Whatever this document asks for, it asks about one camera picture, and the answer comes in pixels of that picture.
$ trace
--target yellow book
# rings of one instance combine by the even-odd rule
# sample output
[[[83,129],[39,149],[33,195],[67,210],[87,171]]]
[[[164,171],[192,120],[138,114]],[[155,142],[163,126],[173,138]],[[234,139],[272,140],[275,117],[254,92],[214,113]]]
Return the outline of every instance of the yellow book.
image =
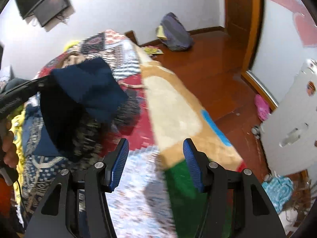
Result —
[[[162,25],[159,25],[159,27],[157,28],[156,36],[157,36],[158,38],[167,39],[167,37],[166,37],[165,34],[164,34],[164,30],[163,30]]]
[[[164,54],[161,49],[159,49],[158,47],[153,47],[153,46],[146,46],[143,48],[143,50],[148,55],[162,55],[162,54]]]

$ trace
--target small wheel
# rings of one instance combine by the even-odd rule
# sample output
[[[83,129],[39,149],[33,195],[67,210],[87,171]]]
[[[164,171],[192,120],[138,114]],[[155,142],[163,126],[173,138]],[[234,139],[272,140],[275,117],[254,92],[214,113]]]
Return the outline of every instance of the small wheel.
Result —
[[[260,129],[259,129],[259,126],[254,126],[252,129],[251,129],[251,132],[254,134],[254,135],[259,135],[260,134]]]
[[[265,182],[270,182],[270,181],[272,181],[272,179],[273,179],[273,177],[272,177],[272,175],[270,175],[270,174],[267,174],[267,175],[264,177],[264,181],[265,181]]]

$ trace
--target pink slipper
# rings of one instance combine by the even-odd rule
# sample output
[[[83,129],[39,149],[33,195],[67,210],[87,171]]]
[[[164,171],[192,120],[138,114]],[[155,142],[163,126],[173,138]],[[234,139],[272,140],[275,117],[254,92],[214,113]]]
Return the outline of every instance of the pink slipper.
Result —
[[[270,107],[268,103],[260,95],[256,95],[254,98],[254,103],[257,107],[258,117],[261,121],[267,120],[270,113]]]

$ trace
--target wooden baseboard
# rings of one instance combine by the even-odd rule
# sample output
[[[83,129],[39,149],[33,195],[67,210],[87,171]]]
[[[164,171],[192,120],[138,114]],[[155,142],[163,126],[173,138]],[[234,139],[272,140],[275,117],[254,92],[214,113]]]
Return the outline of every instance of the wooden baseboard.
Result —
[[[225,31],[224,27],[221,26],[216,26],[216,27],[209,27],[209,28],[200,28],[200,29],[194,29],[188,31],[190,35],[196,35],[196,34],[201,34],[201,33],[207,33],[211,31]],[[145,47],[145,46],[157,46],[161,44],[161,41],[159,39],[152,40],[150,42],[147,42],[145,44],[140,45],[140,47]]]
[[[272,111],[274,111],[277,108],[276,103],[267,95],[266,92],[264,92],[262,87],[259,86],[259,84],[256,83],[247,72],[242,71],[241,76],[261,95],[261,97],[264,98],[264,100],[269,104]]]

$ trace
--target green fabric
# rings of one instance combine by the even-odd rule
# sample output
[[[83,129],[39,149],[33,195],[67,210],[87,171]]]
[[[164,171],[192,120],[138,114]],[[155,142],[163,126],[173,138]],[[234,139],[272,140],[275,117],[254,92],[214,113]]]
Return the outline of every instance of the green fabric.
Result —
[[[185,160],[165,171],[165,179],[178,238],[193,238],[202,217],[207,194],[199,193],[194,187]],[[223,238],[229,237],[231,212],[232,209],[228,207]]]

